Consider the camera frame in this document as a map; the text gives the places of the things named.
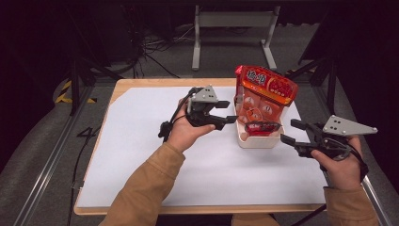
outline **black cable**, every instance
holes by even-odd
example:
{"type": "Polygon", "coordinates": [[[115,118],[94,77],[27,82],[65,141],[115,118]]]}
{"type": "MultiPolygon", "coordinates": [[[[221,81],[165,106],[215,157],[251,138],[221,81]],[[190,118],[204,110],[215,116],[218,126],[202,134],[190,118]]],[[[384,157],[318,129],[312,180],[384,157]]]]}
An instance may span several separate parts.
{"type": "Polygon", "coordinates": [[[73,168],[73,175],[72,175],[72,185],[71,185],[71,199],[70,199],[70,211],[68,214],[68,222],[67,222],[67,226],[71,225],[71,218],[72,218],[72,210],[73,210],[73,199],[74,199],[74,184],[76,181],[76,171],[77,171],[77,167],[79,165],[79,160],[80,157],[82,155],[83,150],[85,150],[86,145],[88,145],[88,142],[91,140],[92,137],[94,137],[96,135],[96,133],[100,130],[101,126],[98,127],[96,130],[94,130],[93,133],[91,133],[91,128],[89,128],[89,132],[88,132],[88,136],[86,137],[85,143],[82,146],[82,149],[79,151],[79,154],[77,155],[77,159],[75,162],[75,166],[73,168]]]}
{"type": "Polygon", "coordinates": [[[177,78],[180,78],[178,75],[176,75],[176,74],[174,74],[174,73],[171,73],[171,72],[170,72],[168,69],[166,69],[161,63],[159,63],[158,61],[156,61],[156,59],[154,59],[152,56],[150,56],[150,55],[148,55],[148,54],[146,54],[146,53],[144,53],[144,55],[145,55],[146,57],[152,59],[155,63],[157,63],[159,66],[161,66],[161,68],[163,68],[165,71],[167,71],[167,73],[169,73],[170,75],[175,76],[175,77],[177,77],[177,78]]]}

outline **sleeve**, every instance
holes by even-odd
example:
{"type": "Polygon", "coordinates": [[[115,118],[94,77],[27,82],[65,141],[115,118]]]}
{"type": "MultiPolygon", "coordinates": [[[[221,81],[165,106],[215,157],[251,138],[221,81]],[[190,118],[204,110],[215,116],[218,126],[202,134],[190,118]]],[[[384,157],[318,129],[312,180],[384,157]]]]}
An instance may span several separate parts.
{"type": "Polygon", "coordinates": [[[331,225],[378,225],[378,218],[363,187],[340,190],[325,187],[328,221],[331,225]]]}
{"type": "Polygon", "coordinates": [[[155,225],[184,160],[164,143],[129,177],[100,225],[155,225]]]}

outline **metal frame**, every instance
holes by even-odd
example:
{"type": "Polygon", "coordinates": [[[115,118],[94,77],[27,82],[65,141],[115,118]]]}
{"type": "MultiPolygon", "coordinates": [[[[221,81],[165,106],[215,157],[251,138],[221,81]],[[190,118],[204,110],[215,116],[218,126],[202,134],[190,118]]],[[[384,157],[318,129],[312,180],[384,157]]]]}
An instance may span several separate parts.
{"type": "Polygon", "coordinates": [[[269,69],[276,70],[276,62],[270,50],[270,42],[279,17],[279,7],[274,11],[203,11],[196,5],[195,14],[195,43],[193,53],[192,70],[200,69],[200,28],[201,27],[221,27],[221,26],[246,26],[246,27],[266,27],[265,39],[261,40],[264,55],[269,69]]]}

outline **metal rod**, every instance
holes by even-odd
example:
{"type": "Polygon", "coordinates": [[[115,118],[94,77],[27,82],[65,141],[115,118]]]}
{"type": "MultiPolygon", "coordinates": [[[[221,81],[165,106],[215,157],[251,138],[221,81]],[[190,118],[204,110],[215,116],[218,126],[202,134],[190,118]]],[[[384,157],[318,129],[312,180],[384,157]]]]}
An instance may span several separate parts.
{"type": "Polygon", "coordinates": [[[373,207],[378,215],[379,223],[382,226],[392,226],[392,223],[388,218],[387,214],[385,213],[384,208],[382,207],[379,198],[376,196],[375,190],[373,189],[373,186],[367,176],[364,177],[362,185],[367,195],[369,196],[369,199],[372,202],[373,207]]]}
{"type": "MultiPolygon", "coordinates": [[[[87,100],[92,90],[93,87],[86,87],[84,89],[82,99],[87,100]]],[[[85,105],[79,105],[79,107],[76,109],[75,114],[68,118],[52,153],[47,159],[43,170],[39,174],[38,180],[33,186],[20,214],[15,220],[14,226],[27,225],[29,220],[32,218],[32,215],[39,204],[40,198],[43,195],[48,183],[50,182],[50,179],[53,176],[54,171],[56,170],[56,165],[58,164],[59,159],[64,152],[65,143],[71,133],[71,130],[79,119],[79,115],[81,114],[84,106],[85,105]]]]}

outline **white board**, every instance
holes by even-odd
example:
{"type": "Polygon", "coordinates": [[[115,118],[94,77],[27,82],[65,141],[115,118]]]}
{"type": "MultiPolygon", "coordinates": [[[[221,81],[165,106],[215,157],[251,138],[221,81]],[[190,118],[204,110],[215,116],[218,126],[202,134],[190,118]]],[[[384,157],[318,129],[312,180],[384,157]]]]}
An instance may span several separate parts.
{"type": "MultiPolygon", "coordinates": [[[[191,87],[132,88],[108,109],[98,148],[88,168],[76,207],[108,207],[132,172],[161,144],[157,135],[191,87]]],[[[234,87],[214,87],[218,100],[231,101],[212,115],[234,115],[234,87]]],[[[285,134],[309,142],[290,126],[299,119],[293,103],[282,119],[285,134]]],[[[279,142],[273,149],[242,149],[236,126],[201,137],[186,160],[164,206],[324,203],[326,180],[314,159],[298,157],[279,142]]]]}

